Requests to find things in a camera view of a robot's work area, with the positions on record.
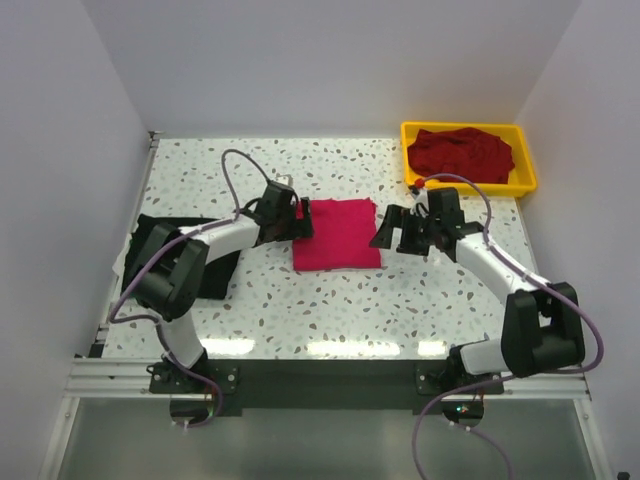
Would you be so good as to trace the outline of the pink t shirt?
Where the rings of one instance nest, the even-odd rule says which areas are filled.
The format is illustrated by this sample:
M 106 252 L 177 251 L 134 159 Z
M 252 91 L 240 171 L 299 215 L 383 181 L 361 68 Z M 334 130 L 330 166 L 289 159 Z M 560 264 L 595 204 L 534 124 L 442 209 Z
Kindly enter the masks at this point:
M 376 204 L 370 198 L 312 200 L 311 238 L 293 241 L 297 272 L 379 269 L 381 254 L 369 245 L 375 236 Z

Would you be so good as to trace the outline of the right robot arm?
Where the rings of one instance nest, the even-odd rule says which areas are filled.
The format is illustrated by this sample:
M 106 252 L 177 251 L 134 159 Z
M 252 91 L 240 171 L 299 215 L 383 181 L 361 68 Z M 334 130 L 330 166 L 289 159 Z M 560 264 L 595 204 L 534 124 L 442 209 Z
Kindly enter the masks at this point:
M 487 226 L 469 221 L 454 188 L 412 190 L 414 204 L 387 207 L 370 245 L 425 257 L 437 248 L 473 273 L 504 307 L 499 338 L 453 346 L 444 369 L 432 376 L 450 391 L 503 373 L 526 378 L 576 366 L 585 358 L 577 294 L 529 272 L 491 238 Z

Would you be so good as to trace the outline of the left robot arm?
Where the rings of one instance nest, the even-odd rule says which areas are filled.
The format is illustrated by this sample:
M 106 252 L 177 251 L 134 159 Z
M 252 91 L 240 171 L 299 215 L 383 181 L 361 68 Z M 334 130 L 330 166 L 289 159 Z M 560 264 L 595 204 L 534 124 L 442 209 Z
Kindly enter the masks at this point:
M 262 196 L 231 219 L 175 227 L 155 226 L 131 265 L 123 296 L 148 312 L 134 320 L 153 322 L 163 359 L 147 367 L 153 394 L 218 392 L 206 348 L 196 333 L 191 309 L 206 267 L 223 257 L 265 243 L 311 238 L 311 201 L 274 180 Z

